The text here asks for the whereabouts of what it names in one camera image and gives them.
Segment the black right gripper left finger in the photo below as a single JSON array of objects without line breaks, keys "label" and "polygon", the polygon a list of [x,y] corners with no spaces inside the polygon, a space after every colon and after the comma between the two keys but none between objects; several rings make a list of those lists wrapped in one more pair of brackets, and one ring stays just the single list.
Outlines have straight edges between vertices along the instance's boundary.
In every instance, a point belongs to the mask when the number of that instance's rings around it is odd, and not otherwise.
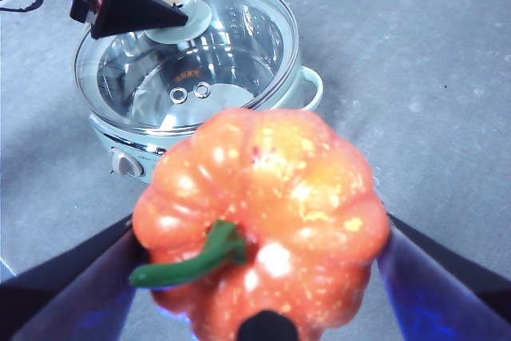
[{"label": "black right gripper left finger", "polygon": [[3,340],[118,340],[146,259],[129,216],[1,284]]}]

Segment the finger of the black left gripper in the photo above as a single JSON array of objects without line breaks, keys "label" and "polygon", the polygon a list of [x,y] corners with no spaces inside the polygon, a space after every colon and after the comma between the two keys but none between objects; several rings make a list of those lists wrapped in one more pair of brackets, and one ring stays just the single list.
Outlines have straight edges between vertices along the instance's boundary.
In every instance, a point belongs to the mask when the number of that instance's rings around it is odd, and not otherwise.
[{"label": "finger of the black left gripper", "polygon": [[91,25],[92,38],[166,27],[184,26],[188,16],[180,7],[163,0],[127,0],[120,25]]}]

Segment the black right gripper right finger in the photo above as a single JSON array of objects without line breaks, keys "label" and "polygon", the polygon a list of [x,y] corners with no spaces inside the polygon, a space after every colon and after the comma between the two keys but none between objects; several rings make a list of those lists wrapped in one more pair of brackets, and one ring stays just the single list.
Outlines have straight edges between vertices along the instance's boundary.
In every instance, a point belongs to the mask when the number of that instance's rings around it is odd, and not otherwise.
[{"label": "black right gripper right finger", "polygon": [[405,340],[508,340],[510,280],[390,217],[378,269]]}]

